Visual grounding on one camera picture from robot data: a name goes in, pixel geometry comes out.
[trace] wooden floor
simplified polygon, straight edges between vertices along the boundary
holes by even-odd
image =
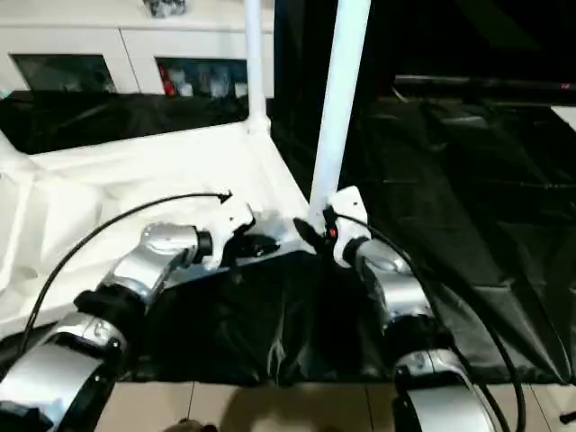
[[[516,427],[511,386],[491,386]],[[572,387],[524,387],[527,432],[576,431],[558,421],[576,409]],[[161,432],[183,418],[212,423],[222,432],[392,432],[391,385],[305,384],[289,389],[239,389],[200,383],[123,383],[116,386],[97,432]]]

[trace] white pvc pipe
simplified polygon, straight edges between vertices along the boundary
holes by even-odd
[[[264,75],[262,67],[262,2],[246,0],[246,43],[248,72],[248,127],[250,129],[267,125],[266,98],[264,96]]]
[[[339,0],[320,125],[309,222],[324,230],[322,211],[338,189],[371,0]]]

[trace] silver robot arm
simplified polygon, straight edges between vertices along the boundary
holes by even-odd
[[[203,229],[148,226],[95,291],[76,298],[77,311],[56,324],[0,382],[0,430],[94,430],[168,277],[194,264],[217,268],[228,240],[253,222],[248,205],[232,197]]]
[[[410,264],[390,245],[371,239],[361,224],[338,217],[367,222],[357,188],[336,193],[328,205],[334,259],[356,270],[376,309],[398,393],[396,430],[493,432],[488,411],[451,349],[452,337],[434,316]]]

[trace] black tarp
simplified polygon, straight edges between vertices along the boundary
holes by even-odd
[[[13,94],[0,129],[28,153],[220,124],[243,101]],[[302,190],[316,143],[276,118],[273,136]],[[475,379],[508,374],[470,308],[506,342],[524,382],[574,381],[576,135],[547,108],[381,103],[354,118],[341,185],[426,275]],[[162,295],[131,379],[281,385],[386,381],[386,347],[354,275],[305,253]],[[0,346],[0,360],[11,344]]]

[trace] red object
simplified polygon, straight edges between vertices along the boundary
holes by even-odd
[[[174,96],[176,94],[176,89],[169,79],[164,80],[164,93],[168,96]]]

